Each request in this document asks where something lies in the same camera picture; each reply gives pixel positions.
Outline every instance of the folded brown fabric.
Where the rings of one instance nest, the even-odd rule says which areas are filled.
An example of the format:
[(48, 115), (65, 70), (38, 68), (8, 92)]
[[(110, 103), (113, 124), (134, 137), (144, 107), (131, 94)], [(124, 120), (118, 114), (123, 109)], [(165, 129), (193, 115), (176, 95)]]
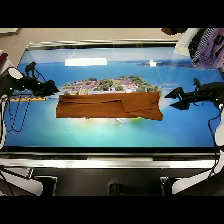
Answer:
[(57, 118), (135, 118), (162, 120), (158, 92), (60, 95)]

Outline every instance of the robotic claw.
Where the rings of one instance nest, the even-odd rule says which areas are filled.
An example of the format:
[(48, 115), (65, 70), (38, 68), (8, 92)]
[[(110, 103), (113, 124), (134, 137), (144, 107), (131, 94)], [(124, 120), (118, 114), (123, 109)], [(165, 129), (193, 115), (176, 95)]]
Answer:
[(36, 63), (32, 62), (25, 68), (26, 74), (20, 73), (15, 68), (8, 68), (0, 76), (0, 149), (5, 143), (6, 127), (4, 123), (5, 104), (14, 90), (31, 90), (35, 97), (44, 97), (54, 95), (59, 92), (53, 80), (46, 81), (44, 77), (36, 70)]
[(204, 180), (211, 176), (218, 176), (217, 174), (223, 169), (224, 166), (224, 82), (214, 82), (201, 85), (198, 79), (194, 79), (195, 91), (184, 93), (183, 88), (179, 87), (171, 91), (165, 98), (179, 99), (179, 102), (171, 104), (170, 106), (178, 110), (188, 110), (191, 103), (211, 101), (214, 103), (220, 111), (221, 122), (215, 132), (215, 144), (220, 149), (220, 158), (218, 163), (213, 167), (213, 172), (208, 170), (198, 175), (182, 178), (172, 183), (170, 187), (171, 195), (176, 195), (180, 192), (184, 192), (187, 188), (196, 187), (196, 184), (202, 183)]

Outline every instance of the black border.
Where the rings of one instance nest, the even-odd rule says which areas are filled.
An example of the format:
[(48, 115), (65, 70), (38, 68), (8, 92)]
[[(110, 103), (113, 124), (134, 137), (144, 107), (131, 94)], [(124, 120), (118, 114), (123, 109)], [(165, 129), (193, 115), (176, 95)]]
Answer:
[[(172, 40), (123, 40), (133, 41), (135, 43), (103, 43), (84, 42), (85, 45), (70, 45), (61, 44), (60, 46), (28, 46), (24, 51), (29, 50), (54, 50), (54, 49), (89, 49), (89, 48), (130, 48), (130, 47), (175, 47), (175, 42)], [(23, 146), (4, 146), (1, 150), (3, 154), (16, 154), (16, 153), (27, 153), (27, 154), (214, 154), (214, 147), (23, 147)]]

